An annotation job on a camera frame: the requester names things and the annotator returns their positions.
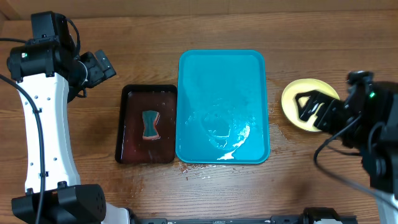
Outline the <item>yellow plate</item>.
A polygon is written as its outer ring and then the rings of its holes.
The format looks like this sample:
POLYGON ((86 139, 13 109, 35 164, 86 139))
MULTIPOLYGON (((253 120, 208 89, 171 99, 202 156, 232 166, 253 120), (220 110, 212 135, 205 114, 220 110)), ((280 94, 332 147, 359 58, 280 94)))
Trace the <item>yellow plate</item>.
POLYGON ((298 93, 305 93, 308 91, 317 90, 328 96, 340 99, 337 92, 327 83, 314 78, 304 78, 295 80, 289 83, 281 96, 281 106, 285 117, 296 127, 309 132, 320 132, 319 129, 314 127, 314 122, 317 116, 311 115, 308 121, 302 121, 299 118, 299 108, 295 100, 298 93))

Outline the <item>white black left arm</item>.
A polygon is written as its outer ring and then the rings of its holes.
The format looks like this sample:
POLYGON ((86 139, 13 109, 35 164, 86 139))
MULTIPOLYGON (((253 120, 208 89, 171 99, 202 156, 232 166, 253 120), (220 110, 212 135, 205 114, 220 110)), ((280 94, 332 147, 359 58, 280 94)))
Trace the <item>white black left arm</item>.
POLYGON ((131 211, 82 184, 73 159, 67 104, 115 75, 102 50, 76 54, 71 42, 32 39, 11 50, 8 82, 20 95, 27 137, 25 195, 12 212, 26 223, 130 223, 131 211))

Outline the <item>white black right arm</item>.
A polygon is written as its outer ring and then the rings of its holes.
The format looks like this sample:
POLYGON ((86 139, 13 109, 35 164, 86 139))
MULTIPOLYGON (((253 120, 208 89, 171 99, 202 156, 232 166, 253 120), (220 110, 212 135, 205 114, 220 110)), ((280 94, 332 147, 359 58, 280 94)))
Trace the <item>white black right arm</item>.
POLYGON ((301 120, 317 116, 315 127, 331 134, 314 153, 313 162, 323 173, 377 200, 381 223, 397 223, 397 92, 393 83, 352 83, 345 101, 318 90, 298 93, 308 101, 298 108, 301 120), (318 163, 321 151, 335 139, 356 148, 370 186, 364 187, 327 170, 318 163))

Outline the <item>green orange sponge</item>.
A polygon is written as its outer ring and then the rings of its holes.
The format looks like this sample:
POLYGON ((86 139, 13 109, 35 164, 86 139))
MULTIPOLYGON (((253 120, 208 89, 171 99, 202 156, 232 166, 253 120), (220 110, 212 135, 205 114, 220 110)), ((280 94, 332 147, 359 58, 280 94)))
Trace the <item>green orange sponge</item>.
POLYGON ((160 135, 156 129, 159 116, 160 113, 153 110, 147 110, 142 112, 142 120, 144 123, 144 130, 142 135, 143 140, 156 140, 160 138, 160 135))

